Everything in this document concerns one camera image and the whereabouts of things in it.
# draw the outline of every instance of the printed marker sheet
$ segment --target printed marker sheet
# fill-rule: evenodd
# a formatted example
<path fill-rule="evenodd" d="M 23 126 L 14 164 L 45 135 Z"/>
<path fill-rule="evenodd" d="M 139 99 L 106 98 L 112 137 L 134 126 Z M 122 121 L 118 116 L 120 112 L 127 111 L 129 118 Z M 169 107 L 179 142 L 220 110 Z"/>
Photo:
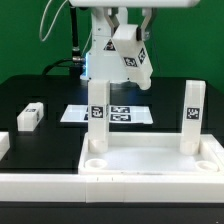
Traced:
<path fill-rule="evenodd" d="M 110 123 L 153 123 L 149 108 L 144 106 L 110 105 L 109 119 Z M 68 105 L 61 122 L 88 122 L 88 106 Z"/>

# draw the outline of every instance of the white cube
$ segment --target white cube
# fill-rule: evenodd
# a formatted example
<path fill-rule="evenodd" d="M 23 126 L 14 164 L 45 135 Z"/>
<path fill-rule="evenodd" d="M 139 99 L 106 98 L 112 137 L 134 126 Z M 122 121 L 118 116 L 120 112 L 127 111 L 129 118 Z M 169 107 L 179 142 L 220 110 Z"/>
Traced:
<path fill-rule="evenodd" d="M 0 160 L 9 150 L 9 133 L 8 132 L 0 132 Z"/>
<path fill-rule="evenodd" d="M 30 103 L 17 117 L 18 131 L 34 131 L 43 116 L 43 103 Z"/>

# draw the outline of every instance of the green backdrop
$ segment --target green backdrop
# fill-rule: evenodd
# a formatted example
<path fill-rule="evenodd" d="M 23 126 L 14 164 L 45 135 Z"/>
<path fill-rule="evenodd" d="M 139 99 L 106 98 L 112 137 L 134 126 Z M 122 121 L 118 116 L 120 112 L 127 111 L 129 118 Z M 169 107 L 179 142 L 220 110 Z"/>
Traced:
<path fill-rule="evenodd" d="M 0 1 L 0 83 L 18 74 L 42 69 L 71 56 L 69 8 L 60 14 L 47 42 L 39 41 L 39 26 L 48 0 Z M 63 0 L 55 0 L 46 27 Z M 140 24 L 140 10 L 130 9 L 131 23 Z M 81 49 L 88 37 L 90 11 L 79 11 Z M 153 76 L 195 77 L 224 92 L 224 1 L 201 0 L 191 9 L 159 9 L 151 40 L 146 43 Z M 67 74 L 58 68 L 51 74 Z"/>

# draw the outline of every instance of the white tray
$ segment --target white tray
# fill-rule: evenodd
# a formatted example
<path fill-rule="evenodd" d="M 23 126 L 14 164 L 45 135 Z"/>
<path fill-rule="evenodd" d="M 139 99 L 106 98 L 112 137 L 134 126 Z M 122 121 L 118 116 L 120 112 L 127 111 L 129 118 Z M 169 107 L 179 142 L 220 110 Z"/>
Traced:
<path fill-rule="evenodd" d="M 88 150 L 85 135 L 79 174 L 197 175 L 224 170 L 224 150 L 212 135 L 201 135 L 199 154 L 186 156 L 179 151 L 181 134 L 109 133 L 106 153 Z"/>

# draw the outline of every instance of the white post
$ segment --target white post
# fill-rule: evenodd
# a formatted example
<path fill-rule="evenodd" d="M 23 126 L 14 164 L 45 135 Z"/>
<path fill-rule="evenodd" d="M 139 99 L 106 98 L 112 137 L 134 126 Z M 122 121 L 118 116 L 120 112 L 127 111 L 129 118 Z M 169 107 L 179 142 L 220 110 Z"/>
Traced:
<path fill-rule="evenodd" d="M 198 153 L 206 84 L 204 81 L 187 80 L 182 123 L 180 152 L 185 155 Z"/>
<path fill-rule="evenodd" d="M 110 82 L 91 80 L 88 84 L 89 151 L 103 153 L 108 149 Z"/>

